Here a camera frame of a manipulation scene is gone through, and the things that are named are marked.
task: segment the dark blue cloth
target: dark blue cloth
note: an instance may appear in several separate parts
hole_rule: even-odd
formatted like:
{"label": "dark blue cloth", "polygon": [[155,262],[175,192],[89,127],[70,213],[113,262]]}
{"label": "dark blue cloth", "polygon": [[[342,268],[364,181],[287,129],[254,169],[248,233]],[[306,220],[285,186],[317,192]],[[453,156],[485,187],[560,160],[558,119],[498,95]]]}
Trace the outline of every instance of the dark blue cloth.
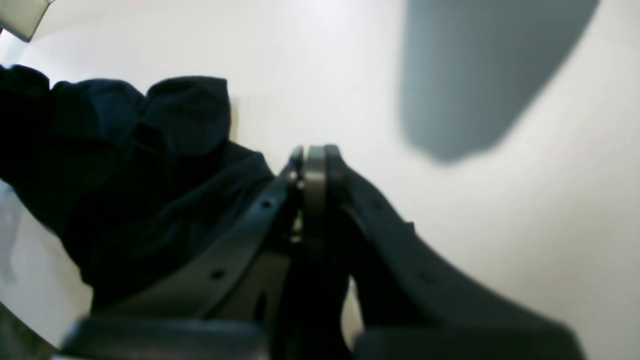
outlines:
{"label": "dark blue cloth", "polygon": [[224,233],[273,178],[228,139],[227,82],[123,81],[0,69],[0,177],[54,231],[97,309],[142,290]]}

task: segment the black fabric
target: black fabric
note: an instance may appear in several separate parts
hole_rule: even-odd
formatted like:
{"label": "black fabric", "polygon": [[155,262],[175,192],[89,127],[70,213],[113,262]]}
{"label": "black fabric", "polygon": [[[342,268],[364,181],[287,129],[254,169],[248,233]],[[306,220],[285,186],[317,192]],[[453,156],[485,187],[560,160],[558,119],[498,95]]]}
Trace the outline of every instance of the black fabric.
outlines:
{"label": "black fabric", "polygon": [[49,80],[0,69],[0,177],[93,287],[122,300],[199,254],[273,178],[228,139],[224,79]]}

